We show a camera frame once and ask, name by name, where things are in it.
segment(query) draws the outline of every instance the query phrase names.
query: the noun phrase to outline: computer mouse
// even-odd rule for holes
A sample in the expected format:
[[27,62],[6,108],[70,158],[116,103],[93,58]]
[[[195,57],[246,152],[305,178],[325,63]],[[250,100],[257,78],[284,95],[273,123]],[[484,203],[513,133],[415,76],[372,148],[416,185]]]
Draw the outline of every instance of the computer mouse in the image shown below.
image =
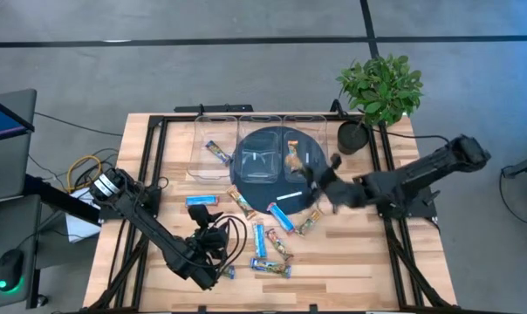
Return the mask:
[[23,251],[10,249],[0,257],[0,291],[17,287],[23,275]]

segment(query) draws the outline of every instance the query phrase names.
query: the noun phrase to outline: black plant pot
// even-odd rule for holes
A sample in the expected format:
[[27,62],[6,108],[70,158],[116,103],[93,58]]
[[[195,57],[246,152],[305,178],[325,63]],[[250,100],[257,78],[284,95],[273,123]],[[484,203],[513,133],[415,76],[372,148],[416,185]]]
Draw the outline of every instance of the black plant pot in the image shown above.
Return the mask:
[[358,121],[344,122],[337,131],[337,148],[343,154],[354,154],[368,144],[368,132]]

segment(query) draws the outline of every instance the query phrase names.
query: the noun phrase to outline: green light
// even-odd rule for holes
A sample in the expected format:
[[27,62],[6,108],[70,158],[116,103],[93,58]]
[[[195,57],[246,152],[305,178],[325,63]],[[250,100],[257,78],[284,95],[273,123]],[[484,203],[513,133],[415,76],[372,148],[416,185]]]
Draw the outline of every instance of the green light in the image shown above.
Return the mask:
[[17,286],[15,286],[12,290],[9,291],[0,291],[3,294],[14,294],[21,290],[21,288],[24,286],[24,278],[21,276],[19,279],[19,283],[17,283]]

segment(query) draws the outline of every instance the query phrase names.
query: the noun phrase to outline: green leaves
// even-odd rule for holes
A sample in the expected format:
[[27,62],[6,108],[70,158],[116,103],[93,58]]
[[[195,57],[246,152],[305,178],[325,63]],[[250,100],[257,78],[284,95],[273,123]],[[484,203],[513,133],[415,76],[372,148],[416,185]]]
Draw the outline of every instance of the green leaves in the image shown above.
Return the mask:
[[349,107],[362,108],[365,123],[385,121],[391,125],[403,113],[413,113],[421,104],[421,71],[410,71],[407,56],[373,58],[364,65],[351,63],[336,80],[349,98]]

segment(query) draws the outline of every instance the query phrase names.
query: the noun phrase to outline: yellow cable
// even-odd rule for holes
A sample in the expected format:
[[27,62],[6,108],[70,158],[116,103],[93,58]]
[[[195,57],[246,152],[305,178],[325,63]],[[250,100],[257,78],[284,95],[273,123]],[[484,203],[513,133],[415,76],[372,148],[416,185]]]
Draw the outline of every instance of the yellow cable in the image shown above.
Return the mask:
[[[83,160],[95,160],[95,161],[97,161],[97,173],[93,176],[91,182],[87,182],[87,183],[84,183],[84,184],[80,184],[77,187],[73,187],[72,186],[72,172],[73,172],[73,169]],[[97,180],[97,178],[99,178],[100,173],[102,172],[102,169],[103,169],[102,163],[100,162],[100,159],[97,156],[87,155],[87,156],[83,156],[83,157],[79,158],[78,160],[73,162],[73,164],[68,169],[68,173],[66,175],[68,188],[66,189],[66,191],[68,193],[72,193],[73,191],[78,190],[80,188],[86,188],[86,187],[90,186],[93,181],[95,181],[95,180]]]

